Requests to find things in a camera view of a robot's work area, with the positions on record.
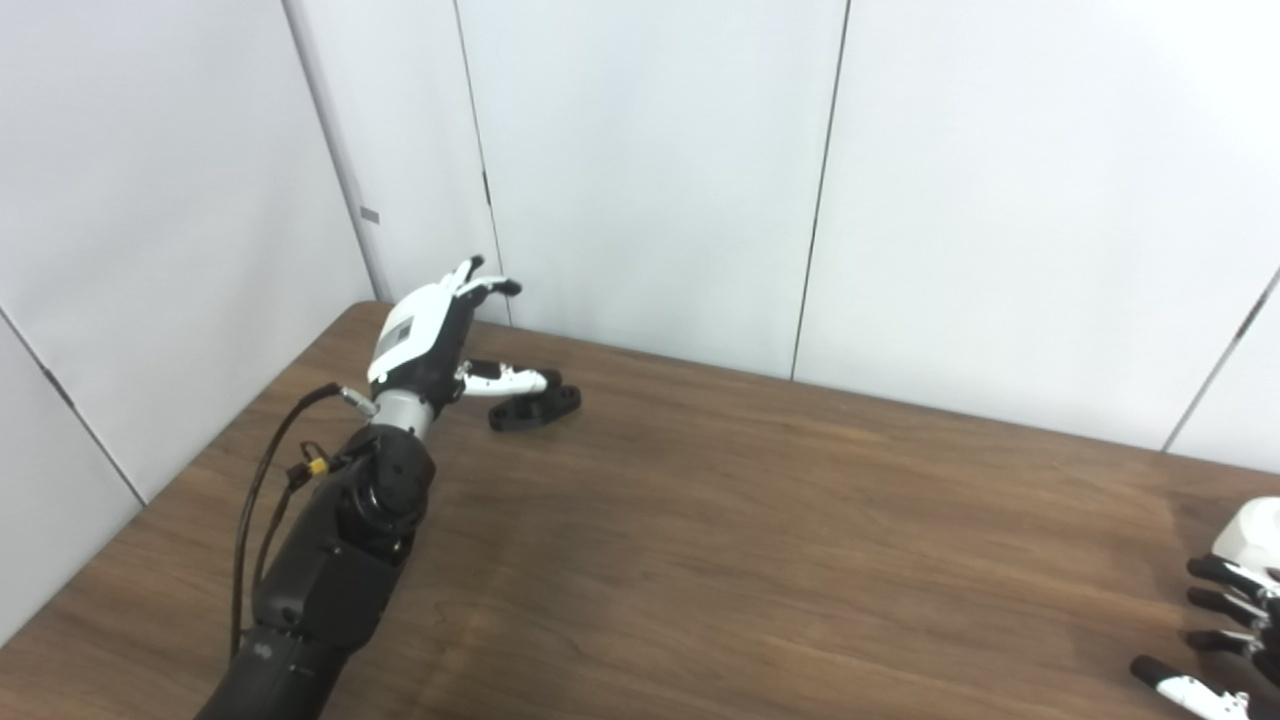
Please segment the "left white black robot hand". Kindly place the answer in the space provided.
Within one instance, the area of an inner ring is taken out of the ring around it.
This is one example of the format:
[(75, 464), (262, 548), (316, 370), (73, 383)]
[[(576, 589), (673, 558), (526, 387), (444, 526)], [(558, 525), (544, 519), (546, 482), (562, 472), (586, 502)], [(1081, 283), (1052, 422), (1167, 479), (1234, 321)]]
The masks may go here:
[(389, 311), (367, 368), (379, 413), (397, 404), (439, 413), (463, 396), (540, 395), (562, 386), (558, 372), (465, 357), (476, 310), (494, 295), (513, 297), (522, 291), (508, 277), (477, 275), (484, 263), (481, 255), (465, 259)]

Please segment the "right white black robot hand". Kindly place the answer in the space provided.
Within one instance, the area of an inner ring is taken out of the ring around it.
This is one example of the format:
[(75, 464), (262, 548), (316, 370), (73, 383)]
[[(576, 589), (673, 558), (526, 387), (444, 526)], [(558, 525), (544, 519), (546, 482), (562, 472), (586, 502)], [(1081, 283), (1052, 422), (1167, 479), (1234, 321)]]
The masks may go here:
[[(1187, 601), (1222, 615), (1240, 632), (1193, 630), (1183, 642), (1199, 653), (1229, 653), (1243, 659), (1272, 687), (1279, 684), (1279, 583), (1277, 569), (1256, 571), (1215, 553), (1187, 561), (1196, 579), (1216, 584), (1193, 585)], [(1138, 655), (1129, 673), (1167, 702), (1198, 719), (1277, 719), (1277, 703), (1247, 691), (1230, 691), (1184, 673), (1148, 655)]]

